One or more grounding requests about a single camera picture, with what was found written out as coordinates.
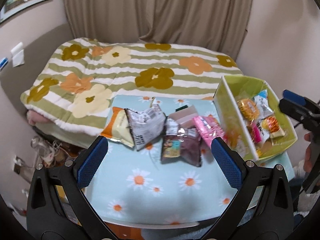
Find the person's right hand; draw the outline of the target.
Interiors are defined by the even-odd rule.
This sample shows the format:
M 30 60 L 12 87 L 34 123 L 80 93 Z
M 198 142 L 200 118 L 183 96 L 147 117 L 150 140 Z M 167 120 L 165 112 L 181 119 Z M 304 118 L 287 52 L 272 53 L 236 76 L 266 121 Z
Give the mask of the person's right hand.
M 307 133 L 304 135 L 304 140 L 307 142 L 311 142 L 311 133 Z M 313 164 L 311 161 L 311 147 L 310 145 L 306 148 L 305 151 L 305 158 L 304 158 L 304 171 L 306 173 L 310 173 L 312 168 L 313 168 Z

